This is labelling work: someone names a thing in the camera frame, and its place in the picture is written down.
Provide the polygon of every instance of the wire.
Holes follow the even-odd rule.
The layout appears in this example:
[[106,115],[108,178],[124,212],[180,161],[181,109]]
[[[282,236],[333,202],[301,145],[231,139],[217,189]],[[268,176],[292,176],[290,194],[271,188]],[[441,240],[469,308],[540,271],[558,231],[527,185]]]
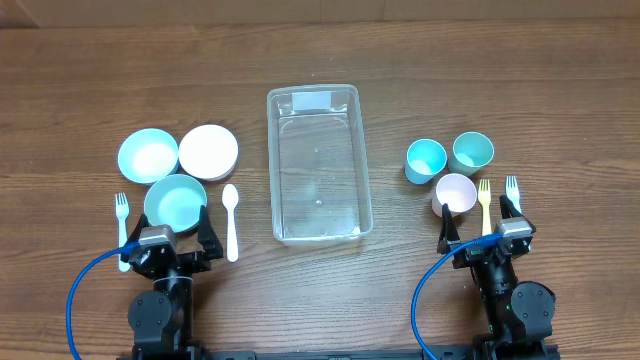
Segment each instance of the wire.
[[78,350],[76,350],[76,345],[73,342],[73,330],[71,329],[71,309],[73,306],[73,295],[76,293],[76,289],[78,288],[78,284],[80,284],[80,280],[82,280],[82,278],[89,272],[89,270],[91,270],[91,268],[96,266],[102,260],[116,254],[130,254],[131,251],[138,245],[139,244],[137,242],[129,243],[123,247],[119,247],[117,249],[108,251],[98,256],[96,259],[91,261],[89,265],[87,265],[80,272],[80,274],[78,274],[78,277],[76,277],[76,280],[73,282],[73,285],[71,285],[71,289],[69,290],[69,296],[67,297],[67,312],[66,312],[67,341],[69,342],[69,349],[71,350],[71,355],[73,355],[73,358],[75,360],[82,360],[82,358],[80,357],[80,354],[78,354]]
[[449,258],[452,257],[453,255],[459,253],[460,251],[470,246],[488,247],[488,246],[495,245],[498,242],[498,240],[500,240],[501,238],[502,238],[501,234],[490,234],[458,246],[457,248],[453,249],[448,254],[443,256],[442,259],[438,260],[438,262],[435,263],[431,267],[431,269],[427,271],[426,274],[424,274],[422,279],[420,279],[420,282],[416,287],[416,291],[413,293],[413,300],[411,301],[411,327],[413,328],[413,335],[415,335],[416,340],[418,340],[418,343],[420,344],[420,347],[422,348],[424,353],[427,354],[429,359],[438,360],[438,358],[431,352],[431,350],[429,350],[429,347],[427,346],[427,344],[425,344],[424,341],[422,340],[422,337],[420,336],[420,332],[418,331],[418,325],[416,324],[416,306],[418,305],[418,296],[420,295],[420,291],[422,291],[422,287],[427,282],[427,280],[429,280],[431,275],[433,275],[433,273],[435,273],[436,270],[438,270],[442,266],[442,264],[444,264],[447,260],[449,260]]

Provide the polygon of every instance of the spoon handle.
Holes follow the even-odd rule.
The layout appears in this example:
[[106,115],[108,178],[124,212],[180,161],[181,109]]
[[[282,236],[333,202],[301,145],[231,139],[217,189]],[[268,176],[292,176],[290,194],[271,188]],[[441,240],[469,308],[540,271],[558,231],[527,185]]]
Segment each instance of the spoon handle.
[[229,221],[227,223],[227,260],[235,262],[238,260],[238,238],[236,237],[235,209],[228,211]]

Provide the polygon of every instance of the plastic utensil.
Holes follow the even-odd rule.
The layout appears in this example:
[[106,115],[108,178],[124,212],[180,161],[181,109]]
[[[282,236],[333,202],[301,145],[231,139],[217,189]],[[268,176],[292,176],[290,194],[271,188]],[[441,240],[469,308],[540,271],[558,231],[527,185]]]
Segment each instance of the plastic utensil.
[[136,131],[120,146],[118,168],[130,181],[153,184],[178,170],[178,144],[164,130]]
[[442,217],[442,205],[449,204],[451,215],[456,216],[469,211],[476,203],[476,186],[468,177],[460,174],[447,174],[436,185],[436,193],[431,199],[431,207],[436,215]]
[[[118,247],[123,247],[127,243],[127,217],[129,216],[129,201],[124,193],[115,195],[116,202],[116,218],[118,219]],[[118,255],[118,269],[127,272],[131,269],[131,265],[122,261]]]
[[507,176],[507,198],[511,200],[513,206],[522,214],[522,208],[520,207],[520,190],[518,189],[518,180],[515,176]]
[[449,158],[449,170],[471,176],[491,162],[493,143],[479,132],[466,132],[453,143],[453,156]]
[[200,219],[200,206],[207,205],[207,193],[191,176],[174,174],[156,182],[144,198],[149,224],[169,225],[174,233],[193,229]]
[[222,190],[222,205],[227,209],[227,259],[229,262],[238,260],[238,238],[236,236],[235,210],[240,198],[238,189],[233,184],[225,185]]
[[482,205],[482,236],[491,234],[491,184],[489,179],[481,179],[478,187],[478,202]]
[[414,184],[426,184],[447,164],[447,151],[431,139],[415,141],[407,149],[404,174]]
[[180,164],[199,179],[215,181],[231,173],[238,159],[238,141],[219,125],[202,125],[180,142]]
[[366,236],[373,212],[356,88],[272,90],[267,115],[275,238],[315,245]]

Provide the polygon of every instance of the wooden table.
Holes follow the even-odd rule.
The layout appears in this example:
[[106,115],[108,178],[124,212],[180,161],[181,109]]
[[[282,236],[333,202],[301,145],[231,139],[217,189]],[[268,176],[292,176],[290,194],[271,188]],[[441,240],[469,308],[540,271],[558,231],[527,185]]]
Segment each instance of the wooden table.
[[[113,194],[147,187],[116,167],[120,143],[200,124],[238,138],[227,180],[241,192],[240,260],[195,277],[195,334],[214,350],[417,349],[409,304],[438,259],[433,186],[402,166],[421,137],[450,150],[490,136],[494,220],[506,175],[538,226],[521,280],[557,294],[554,334],[567,359],[640,351],[640,21],[470,21],[344,25],[3,30],[0,32],[0,358],[68,359],[64,306],[82,267],[116,245]],[[360,91],[374,231],[350,244],[289,248],[272,235],[266,95],[298,84]],[[223,184],[208,184],[225,238]],[[460,234],[480,232],[476,206]],[[151,283],[89,273],[74,330],[89,359],[132,345],[129,302]],[[431,344],[487,330],[468,271],[442,269],[423,292]]]

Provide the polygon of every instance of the teal bowl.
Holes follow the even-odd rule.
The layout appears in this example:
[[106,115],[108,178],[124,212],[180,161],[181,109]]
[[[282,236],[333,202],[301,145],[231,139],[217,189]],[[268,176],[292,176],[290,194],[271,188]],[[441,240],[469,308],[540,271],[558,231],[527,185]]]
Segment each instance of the teal bowl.
[[130,181],[151,185],[178,170],[178,143],[164,130],[136,131],[120,146],[118,168]]
[[144,213],[149,224],[169,225],[177,234],[198,225],[202,205],[207,205],[202,184],[191,176],[174,174],[151,186],[144,198]]

